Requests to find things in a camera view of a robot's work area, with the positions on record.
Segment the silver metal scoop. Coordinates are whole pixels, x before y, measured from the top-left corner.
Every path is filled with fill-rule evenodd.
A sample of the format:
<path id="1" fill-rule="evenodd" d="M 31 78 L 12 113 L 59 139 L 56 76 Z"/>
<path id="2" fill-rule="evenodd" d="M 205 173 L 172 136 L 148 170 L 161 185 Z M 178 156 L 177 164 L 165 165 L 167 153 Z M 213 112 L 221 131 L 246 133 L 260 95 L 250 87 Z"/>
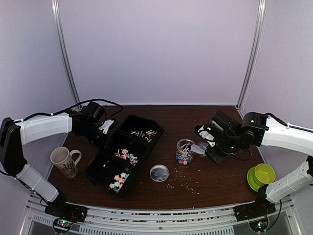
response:
<path id="1" fill-rule="evenodd" d="M 206 157 L 207 147 L 208 147 L 208 143 L 204 143 L 204 142 L 194 143 L 191 145 L 190 151 L 192 153 L 200 155 L 201 157 Z"/>

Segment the clear plastic jar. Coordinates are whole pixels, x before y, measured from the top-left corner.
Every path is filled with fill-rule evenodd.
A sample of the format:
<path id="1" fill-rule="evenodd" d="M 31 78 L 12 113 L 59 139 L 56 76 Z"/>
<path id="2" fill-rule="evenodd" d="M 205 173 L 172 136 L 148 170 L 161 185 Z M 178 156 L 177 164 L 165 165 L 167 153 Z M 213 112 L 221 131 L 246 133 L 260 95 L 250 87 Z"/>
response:
<path id="1" fill-rule="evenodd" d="M 194 142 L 190 139 L 181 139 L 177 142 L 176 160 L 180 165 L 189 165 L 193 161 L 191 146 Z"/>

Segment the black three-compartment candy tray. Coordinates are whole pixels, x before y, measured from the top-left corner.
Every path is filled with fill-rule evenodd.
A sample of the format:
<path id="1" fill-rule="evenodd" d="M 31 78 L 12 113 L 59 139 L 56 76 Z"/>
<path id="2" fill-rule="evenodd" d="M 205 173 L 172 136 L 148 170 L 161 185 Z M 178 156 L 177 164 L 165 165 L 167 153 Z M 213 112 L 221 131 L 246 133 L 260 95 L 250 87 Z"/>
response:
<path id="1" fill-rule="evenodd" d="M 124 198 L 164 129 L 155 120 L 128 115 L 99 150 L 84 174 L 95 185 Z"/>

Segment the silver metal jar lid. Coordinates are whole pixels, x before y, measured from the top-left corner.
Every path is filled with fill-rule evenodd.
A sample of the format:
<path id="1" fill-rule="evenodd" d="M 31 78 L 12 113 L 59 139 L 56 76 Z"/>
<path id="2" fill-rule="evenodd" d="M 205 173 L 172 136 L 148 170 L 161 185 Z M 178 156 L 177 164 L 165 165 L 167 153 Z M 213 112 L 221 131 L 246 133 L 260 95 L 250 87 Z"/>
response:
<path id="1" fill-rule="evenodd" d="M 150 178 L 155 182 L 164 182 L 170 176 L 170 171 L 165 165 L 154 165 L 149 172 Z"/>

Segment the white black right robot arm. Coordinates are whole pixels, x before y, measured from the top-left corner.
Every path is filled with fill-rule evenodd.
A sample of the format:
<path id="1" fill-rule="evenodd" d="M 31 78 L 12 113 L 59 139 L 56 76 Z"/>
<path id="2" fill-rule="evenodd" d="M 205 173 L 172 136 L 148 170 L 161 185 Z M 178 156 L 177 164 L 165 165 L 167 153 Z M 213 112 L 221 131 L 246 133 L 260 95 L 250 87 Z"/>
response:
<path id="1" fill-rule="evenodd" d="M 222 111 L 195 129 L 208 142 L 207 156 L 219 164 L 225 156 L 247 151 L 250 146 L 275 146 L 307 154 L 307 159 L 282 179 L 261 187 L 260 198 L 251 204 L 251 212 L 261 216 L 269 203 L 296 192 L 313 181 L 313 131 L 291 125 L 271 113 L 247 113 L 241 122 Z"/>

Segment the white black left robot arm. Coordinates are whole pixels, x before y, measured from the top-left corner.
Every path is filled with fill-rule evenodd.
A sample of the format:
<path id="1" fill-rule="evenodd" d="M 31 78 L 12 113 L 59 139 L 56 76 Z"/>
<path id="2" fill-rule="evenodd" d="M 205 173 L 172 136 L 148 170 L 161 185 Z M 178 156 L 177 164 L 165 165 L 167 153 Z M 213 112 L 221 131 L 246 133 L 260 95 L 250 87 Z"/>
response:
<path id="1" fill-rule="evenodd" d="M 91 101 L 78 111 L 67 109 L 52 114 L 40 113 L 18 120 L 5 118 L 0 128 L 0 163 L 4 174 L 16 178 L 51 203 L 51 209 L 59 217 L 68 216 L 69 204 L 59 198 L 61 193 L 55 186 L 30 166 L 24 156 L 24 147 L 51 136 L 71 132 L 96 146 L 102 146 L 110 127 L 107 120 L 102 125 L 99 124 L 105 114 L 104 107 Z"/>

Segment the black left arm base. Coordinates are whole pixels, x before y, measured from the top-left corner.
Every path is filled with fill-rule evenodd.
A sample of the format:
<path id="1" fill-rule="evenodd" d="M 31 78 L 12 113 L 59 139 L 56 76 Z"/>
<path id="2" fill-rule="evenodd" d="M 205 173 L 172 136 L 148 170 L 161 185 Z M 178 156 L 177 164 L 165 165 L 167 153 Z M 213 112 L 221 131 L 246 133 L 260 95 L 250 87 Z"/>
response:
<path id="1" fill-rule="evenodd" d="M 44 197 L 41 201 L 45 202 L 45 213 L 55 216 L 52 228 L 58 235 L 69 232 L 74 223 L 84 222 L 88 208 L 67 202 L 66 196 L 59 192 L 53 201 L 48 201 Z"/>

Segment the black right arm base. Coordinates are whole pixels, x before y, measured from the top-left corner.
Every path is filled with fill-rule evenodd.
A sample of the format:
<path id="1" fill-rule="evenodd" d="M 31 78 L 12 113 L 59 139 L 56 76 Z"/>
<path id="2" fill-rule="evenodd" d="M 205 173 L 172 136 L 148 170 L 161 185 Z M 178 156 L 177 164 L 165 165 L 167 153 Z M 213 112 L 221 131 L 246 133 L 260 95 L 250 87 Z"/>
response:
<path id="1" fill-rule="evenodd" d="M 248 220 L 249 227 L 257 233 L 265 232 L 270 227 L 268 215 L 276 212 L 275 204 L 266 199 L 267 186 L 258 189 L 254 202 L 234 207 L 237 222 Z"/>

